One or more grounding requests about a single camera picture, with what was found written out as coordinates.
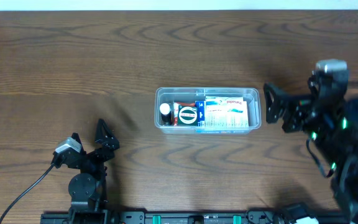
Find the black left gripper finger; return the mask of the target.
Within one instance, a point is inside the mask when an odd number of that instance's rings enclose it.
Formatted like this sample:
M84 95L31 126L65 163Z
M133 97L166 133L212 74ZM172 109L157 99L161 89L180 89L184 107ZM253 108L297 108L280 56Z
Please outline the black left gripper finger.
M100 144L102 148L112 151L120 147L118 139L113 135L112 130L103 119L98 120L94 141Z
M79 134L78 134L78 133L72 133L71 137L72 137L76 142L78 142L79 144L81 144L81 140L80 140L80 137L79 137Z

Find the green Zam-Buk box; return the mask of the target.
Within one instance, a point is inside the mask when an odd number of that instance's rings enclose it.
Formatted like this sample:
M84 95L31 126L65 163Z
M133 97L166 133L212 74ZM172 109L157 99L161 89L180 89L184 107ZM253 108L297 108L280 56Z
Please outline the green Zam-Buk box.
M198 109L192 106L182 106L178 108L179 126L196 126L198 123Z

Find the red Panadol ActiFast box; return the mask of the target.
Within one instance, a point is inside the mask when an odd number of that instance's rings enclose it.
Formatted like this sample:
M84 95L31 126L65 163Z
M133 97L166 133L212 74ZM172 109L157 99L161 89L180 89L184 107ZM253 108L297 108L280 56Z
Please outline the red Panadol ActiFast box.
M179 106L191 106L194 107L195 103L183 103L183 102L174 102L173 103L173 125L176 126L178 124L178 112L179 112Z

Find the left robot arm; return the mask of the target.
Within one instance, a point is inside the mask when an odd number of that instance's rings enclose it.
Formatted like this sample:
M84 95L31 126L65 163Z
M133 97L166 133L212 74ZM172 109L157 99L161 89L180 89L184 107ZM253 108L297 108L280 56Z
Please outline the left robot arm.
M119 141L103 119L98 120L95 143L100 147L86 152L78 133L73 133L53 152L51 165L58 169L65 164L80 171L68 185L71 207L63 223L115 222L112 211L106 208L107 167L104 163L115 157L114 151L119 149Z

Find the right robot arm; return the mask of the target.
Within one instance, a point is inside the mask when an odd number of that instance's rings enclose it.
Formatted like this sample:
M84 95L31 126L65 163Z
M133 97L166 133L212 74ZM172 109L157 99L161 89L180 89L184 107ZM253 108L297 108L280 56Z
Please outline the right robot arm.
M345 84L311 82L308 95L289 95L271 83L264 85L268 123L283 120L285 133L304 132L330 166L328 172L316 155L320 173L331 179L334 198L344 216L358 223L358 118L346 101Z

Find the dark syrup bottle white cap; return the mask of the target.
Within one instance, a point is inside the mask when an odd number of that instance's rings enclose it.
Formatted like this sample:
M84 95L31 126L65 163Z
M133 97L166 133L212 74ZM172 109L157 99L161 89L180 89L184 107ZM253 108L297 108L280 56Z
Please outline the dark syrup bottle white cap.
M168 103L162 103L159 107L162 123L164 125L172 125L172 111Z

